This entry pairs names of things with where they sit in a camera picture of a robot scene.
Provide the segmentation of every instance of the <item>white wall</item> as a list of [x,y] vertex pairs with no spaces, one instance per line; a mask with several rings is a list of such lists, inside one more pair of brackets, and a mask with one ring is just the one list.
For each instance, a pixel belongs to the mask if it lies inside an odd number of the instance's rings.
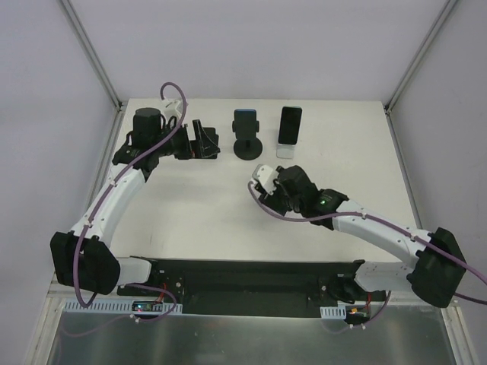
[[387,102],[446,0],[73,0],[123,100]]
[[54,0],[0,4],[0,363],[24,362],[114,117]]
[[[393,123],[425,227],[454,232],[467,262],[487,274],[487,2],[460,2]],[[487,300],[467,274],[461,293]],[[487,308],[462,303],[481,363]]]

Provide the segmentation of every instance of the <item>robotic arm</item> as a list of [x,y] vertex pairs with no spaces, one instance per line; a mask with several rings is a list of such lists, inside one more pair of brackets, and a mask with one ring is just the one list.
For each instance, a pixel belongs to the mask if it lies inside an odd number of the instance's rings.
[[261,205],[281,216],[289,211],[304,218],[332,214],[333,217],[311,223],[359,237],[401,260],[364,262],[357,270],[355,282],[365,291],[412,290],[433,306],[444,308],[450,303],[465,269],[417,240],[423,239],[465,262],[451,232],[438,228],[431,233],[395,224],[341,192],[318,189],[299,166],[274,170],[259,165],[252,177]]
[[[215,159],[220,152],[216,130],[203,128],[199,120],[193,120],[196,139],[190,141],[187,125],[182,125],[167,143],[136,162],[117,182],[115,177],[137,156],[166,138],[180,117],[180,100],[168,101],[162,114],[154,108],[135,112],[133,130],[115,153],[107,182],[94,203],[68,233],[56,232],[51,239],[51,252],[60,284],[74,286],[75,247],[86,226],[88,231],[84,235],[78,266],[81,289],[109,294],[117,285],[147,281],[151,271],[149,261],[133,257],[115,258],[111,253],[110,243],[116,225],[132,198],[158,166],[159,158],[173,155],[178,160]],[[94,211],[94,219],[88,220]]]

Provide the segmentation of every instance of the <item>cable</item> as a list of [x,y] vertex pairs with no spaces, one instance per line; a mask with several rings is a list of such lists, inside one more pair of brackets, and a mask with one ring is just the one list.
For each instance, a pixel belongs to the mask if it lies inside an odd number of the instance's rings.
[[179,122],[174,126],[174,129],[172,129],[170,131],[170,133],[166,137],[164,137],[159,143],[157,143],[155,146],[149,148],[146,152],[138,155],[137,158],[135,158],[134,160],[132,160],[132,162],[130,162],[129,164],[127,164],[127,166],[125,166],[122,169],[122,171],[119,172],[119,174],[113,180],[113,184],[109,184],[108,187],[103,192],[103,194],[100,197],[100,199],[98,199],[97,204],[94,206],[93,211],[91,211],[91,213],[90,213],[90,215],[88,217],[87,223],[83,226],[83,229],[81,230],[81,234],[79,235],[78,242],[76,243],[76,247],[75,247],[74,258],[73,258],[73,286],[75,287],[76,299],[78,299],[78,302],[79,302],[80,306],[82,306],[83,308],[88,308],[93,303],[94,298],[97,296],[97,293],[93,293],[93,295],[91,296],[91,298],[89,299],[89,301],[87,303],[85,303],[85,301],[83,300],[83,297],[81,296],[81,291],[80,291],[80,287],[79,287],[79,274],[78,274],[78,269],[79,269],[79,256],[80,256],[80,251],[81,251],[81,245],[83,243],[83,239],[86,237],[86,233],[87,233],[88,229],[91,226],[91,222],[93,221],[93,219],[97,215],[97,212],[100,210],[101,205],[103,204],[103,202],[105,201],[105,199],[107,198],[107,196],[110,194],[110,192],[112,191],[113,187],[116,185],[116,183],[120,179],[122,179],[123,175],[125,175],[125,173],[129,169],[131,169],[133,165],[135,165],[136,163],[138,163],[141,159],[143,159],[144,157],[148,156],[152,152],[156,151],[163,144],[165,144],[167,141],[169,141],[173,137],[173,135],[176,134],[177,130],[183,124],[184,117],[186,116],[186,108],[188,107],[188,103],[186,101],[186,96],[184,95],[184,92],[181,90],[181,88],[178,85],[176,85],[173,82],[165,82],[161,86],[161,99],[162,100],[165,99],[165,97],[164,97],[164,89],[166,87],[168,87],[168,86],[174,87],[178,91],[178,93],[180,94],[181,100],[183,101],[183,111],[181,113],[181,118],[180,118]]
[[[414,236],[411,232],[404,230],[401,227],[396,226],[395,224],[392,224],[388,221],[385,221],[382,218],[375,217],[374,215],[369,215],[369,214],[362,214],[357,211],[344,211],[344,212],[339,212],[339,213],[332,213],[332,214],[326,214],[326,215],[320,215],[319,217],[312,217],[312,218],[289,218],[289,217],[283,217],[278,213],[275,213],[272,209],[267,208],[263,203],[260,202],[259,198],[257,198],[257,195],[255,192],[253,192],[253,182],[249,181],[247,184],[247,188],[249,190],[249,193],[252,195],[253,200],[263,209],[267,214],[272,215],[275,218],[278,218],[282,221],[287,221],[287,222],[314,222],[314,221],[321,221],[323,219],[329,219],[329,218],[335,218],[335,217],[343,217],[343,216],[354,216],[354,217],[363,217],[364,219],[370,219],[371,221],[378,222],[379,224],[383,224],[386,227],[389,227],[392,230],[395,230],[396,232],[399,232],[403,234],[404,236],[410,238],[411,240],[415,240],[416,242],[421,243],[422,245],[428,247],[429,249],[432,249],[436,253],[439,253],[443,257],[446,257],[447,259],[451,260],[455,264],[461,266],[462,268],[466,269],[467,271],[470,271],[472,274],[474,274],[482,283],[487,285],[487,277],[482,274],[480,271],[477,269],[473,268],[472,266],[466,264],[459,258],[449,254],[448,252],[443,251],[442,249],[439,249],[432,243],[429,243],[422,239],[421,237]],[[472,297],[468,297],[467,295],[463,295],[460,293],[455,293],[455,295],[459,298],[465,299],[465,300],[470,300],[474,303],[482,304],[482,305],[487,305],[487,301],[485,300],[480,300]]]
[[[162,288],[163,288],[163,289],[166,289],[166,288],[167,288],[166,283],[163,283],[163,284],[162,284]],[[159,296],[159,298],[157,298],[157,299],[154,301],[154,303],[159,304],[160,302],[162,302],[162,300],[163,300],[163,299],[164,299],[164,292],[162,292],[162,293],[161,293],[161,295]]]
[[469,297],[467,295],[463,295],[463,294],[460,294],[460,293],[455,293],[454,295],[455,295],[455,297],[459,297],[459,298],[462,298],[464,300],[468,300],[469,302],[474,302],[474,303],[477,303],[477,304],[482,304],[483,306],[487,306],[487,300],[472,298],[472,297]]
[[363,323],[363,325],[347,325],[346,327],[344,327],[344,328],[342,328],[342,329],[340,329],[338,331],[332,331],[332,330],[328,329],[323,324],[323,321],[321,321],[321,326],[323,327],[323,329],[325,331],[327,331],[328,333],[331,333],[332,335],[338,335],[340,333],[343,333],[345,331],[348,331],[349,329],[356,329],[357,327],[361,327],[361,328],[365,329],[365,326],[366,325],[369,325],[371,322],[377,320],[377,318],[379,318],[379,316],[384,312],[384,309],[386,308],[387,304],[389,304],[389,300],[390,300],[390,295],[391,294],[392,294],[392,291],[389,291],[389,293],[387,293],[386,300],[382,304],[382,307],[366,323]]

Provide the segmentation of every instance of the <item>white tabletop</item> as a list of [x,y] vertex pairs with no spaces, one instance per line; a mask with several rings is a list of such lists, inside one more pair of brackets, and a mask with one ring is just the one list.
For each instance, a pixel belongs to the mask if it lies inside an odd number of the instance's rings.
[[[281,109],[303,109],[293,160],[275,155]],[[116,148],[132,130],[138,108],[158,99],[131,99]],[[233,152],[235,109],[255,109],[262,155],[243,161]],[[341,262],[398,261],[369,243],[308,223],[279,221],[263,212],[247,191],[257,164],[301,166],[320,188],[345,193],[367,208],[414,225],[393,141],[379,102],[311,100],[189,100],[186,122],[216,127],[217,160],[164,157],[132,200],[116,229],[118,257]]]

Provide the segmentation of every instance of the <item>purple cable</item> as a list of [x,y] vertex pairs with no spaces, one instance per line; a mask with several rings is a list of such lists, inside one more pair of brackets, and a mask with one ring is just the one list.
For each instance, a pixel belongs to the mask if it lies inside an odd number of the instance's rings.
[[[366,323],[364,323],[364,325],[369,325],[371,322],[375,321],[380,316],[381,313],[384,312],[384,309],[386,308],[387,304],[389,303],[391,294],[392,294],[392,291],[389,291],[389,293],[387,293],[386,300],[384,301],[384,304],[382,304],[382,307],[377,311],[377,313],[374,314],[373,317],[371,317]],[[346,327],[339,329],[338,331],[332,331],[331,329],[328,329],[327,327],[325,327],[325,325],[323,324],[323,321],[321,321],[321,326],[323,327],[323,329],[325,331],[327,331],[328,333],[331,333],[332,335],[339,335],[340,333],[346,332],[349,329],[356,329],[358,327],[362,328],[361,325],[353,325],[352,327],[347,325]]]
[[[267,208],[263,203],[261,203],[259,201],[259,198],[257,198],[257,195],[253,192],[253,189],[252,189],[253,188],[253,182],[252,181],[250,181],[247,184],[247,188],[249,189],[249,192],[252,195],[253,200],[256,201],[256,203],[261,207],[261,209],[263,209],[267,214],[270,214],[273,217],[276,217],[276,218],[278,218],[278,219],[280,219],[282,221],[287,221],[287,222],[313,222],[313,221],[321,221],[322,219],[329,219],[329,218],[334,218],[334,217],[341,217],[341,216],[344,216],[344,215],[355,216],[355,217],[362,217],[362,213],[359,213],[357,211],[344,211],[344,212],[340,212],[340,213],[326,214],[326,215],[321,215],[319,217],[312,217],[312,218],[289,218],[289,217],[283,217],[280,214],[275,213],[273,210]],[[393,230],[395,230],[395,231],[403,234],[404,236],[410,238],[411,240],[415,240],[415,241],[421,243],[422,245],[428,247],[429,249],[432,249],[433,251],[435,251],[436,253],[439,253],[443,257],[446,257],[447,259],[451,260],[452,262],[454,262],[455,264],[461,266],[462,268],[465,268],[467,271],[470,271],[472,274],[474,274],[476,277],[478,277],[481,282],[483,282],[485,285],[487,285],[487,277],[484,274],[482,274],[477,269],[471,267],[470,265],[466,264],[462,260],[458,259],[457,257],[449,254],[448,252],[443,251],[442,249],[439,249],[438,247],[436,247],[432,243],[429,243],[429,242],[425,241],[424,239],[422,239],[420,237],[414,236],[411,232],[409,232],[407,230],[404,230],[403,228],[398,227],[395,224],[392,224],[392,223],[390,223],[388,221],[385,221],[382,218],[375,217],[374,215],[365,214],[364,215],[364,218],[365,219],[370,219],[371,221],[378,222],[379,224],[383,224],[384,226],[387,226],[390,229],[393,229]],[[468,297],[467,295],[463,295],[463,294],[460,294],[460,293],[455,293],[455,296],[457,296],[459,298],[462,298],[462,299],[465,299],[465,300],[470,300],[470,301],[472,301],[474,303],[487,305],[487,301],[485,301],[485,300],[480,300],[480,299]]]
[[[181,118],[180,118],[179,122],[174,126],[173,130],[165,138],[162,139],[162,141],[157,143],[154,147],[149,148],[143,154],[138,155],[137,158],[135,158],[132,162],[130,162],[127,166],[125,166],[123,168],[123,170],[120,171],[119,174],[115,177],[115,179],[113,180],[113,184],[116,184],[120,179],[122,179],[123,175],[133,165],[138,163],[142,158],[144,158],[144,157],[148,156],[149,154],[151,154],[152,152],[156,151],[160,146],[162,146],[167,141],[169,141],[173,137],[173,135],[177,132],[177,130],[181,127],[181,125],[183,124],[184,117],[186,116],[186,108],[188,107],[188,103],[186,102],[186,97],[184,95],[184,92],[181,90],[181,88],[178,85],[176,85],[173,82],[165,82],[161,86],[161,99],[162,100],[165,99],[164,89],[168,86],[174,87],[178,91],[178,93],[180,93],[181,100],[183,101],[183,111],[181,113]],[[112,184],[108,185],[108,187],[105,189],[105,191],[103,192],[100,199],[98,199],[97,204],[94,206],[93,211],[91,211],[90,216],[88,217],[88,223],[91,223],[93,221],[93,219],[97,215],[98,211],[100,210],[101,205],[103,204],[103,202],[105,201],[107,196],[110,194],[113,187],[114,187],[114,185],[112,185]],[[74,284],[73,286],[75,287],[76,299],[78,299],[80,306],[82,306],[83,308],[88,308],[93,303],[94,298],[97,296],[96,293],[93,293],[93,295],[89,299],[88,303],[85,303],[83,300],[83,297],[81,296],[81,291],[80,291],[80,287],[79,287],[78,267],[79,267],[79,256],[80,256],[80,251],[81,251],[81,244],[83,243],[83,239],[86,237],[86,233],[87,233],[89,228],[90,227],[87,224],[85,224],[83,226],[83,230],[81,231],[81,234],[79,235],[79,238],[78,238],[78,242],[76,243],[75,255],[73,258],[73,284]]]

